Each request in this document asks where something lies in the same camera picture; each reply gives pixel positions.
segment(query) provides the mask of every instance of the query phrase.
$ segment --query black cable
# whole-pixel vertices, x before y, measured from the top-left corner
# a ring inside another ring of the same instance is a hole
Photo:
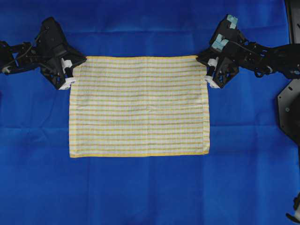
[[[234,42],[234,41],[228,41],[228,42],[234,43],[234,44],[238,45],[239,47],[241,47],[242,49],[245,49],[246,51],[248,51],[248,52],[250,52],[250,53],[252,53],[252,54],[255,54],[255,55],[258,55],[258,56],[261,57],[260,54],[258,54],[258,53],[256,53],[256,52],[253,52],[253,51],[251,51],[251,50],[245,48],[244,46],[240,45],[239,43],[236,43],[236,42]]]
[[[43,33],[45,33],[46,31],[47,31],[47,30],[41,31],[41,32],[38,34],[38,36],[35,38],[35,42],[37,42],[37,40],[41,37],[41,35],[42,35]],[[26,52],[25,52],[24,54],[18,56],[17,58],[11,60],[9,63],[5,64],[5,65],[2,67],[1,70],[3,70],[5,67],[9,66],[9,65],[12,64],[13,62],[19,60],[20,58],[24,57],[24,56],[31,50],[32,47],[33,47],[33,45],[30,44],[29,48],[26,50]]]

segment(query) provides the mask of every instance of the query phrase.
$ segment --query dish towel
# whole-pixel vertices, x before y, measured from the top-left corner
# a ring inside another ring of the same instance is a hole
[[[196,56],[87,58],[74,69],[70,157],[209,152],[206,67]]]

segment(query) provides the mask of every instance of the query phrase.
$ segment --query black metal plate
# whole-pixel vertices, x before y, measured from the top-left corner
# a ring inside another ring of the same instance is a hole
[[[291,126],[289,126],[288,118],[290,116],[290,106],[299,94],[300,79],[294,79],[277,96],[280,128],[286,135],[296,142],[297,145],[300,145],[300,135],[297,134]]]

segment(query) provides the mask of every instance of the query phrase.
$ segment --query striped towel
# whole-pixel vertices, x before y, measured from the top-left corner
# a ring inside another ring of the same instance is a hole
[[[70,156],[208,153],[206,67],[195,58],[88,57],[74,69]]]

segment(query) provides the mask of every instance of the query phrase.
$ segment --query blue cloth surface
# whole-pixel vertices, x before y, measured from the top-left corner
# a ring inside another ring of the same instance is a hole
[[[85,55],[191,55],[227,13],[251,41],[288,43],[283,0],[2,0],[0,40],[31,41],[53,16]],[[291,224],[299,161],[276,104],[288,82],[241,69],[209,89],[206,156],[72,159],[69,91],[39,69],[0,75],[0,224]]]

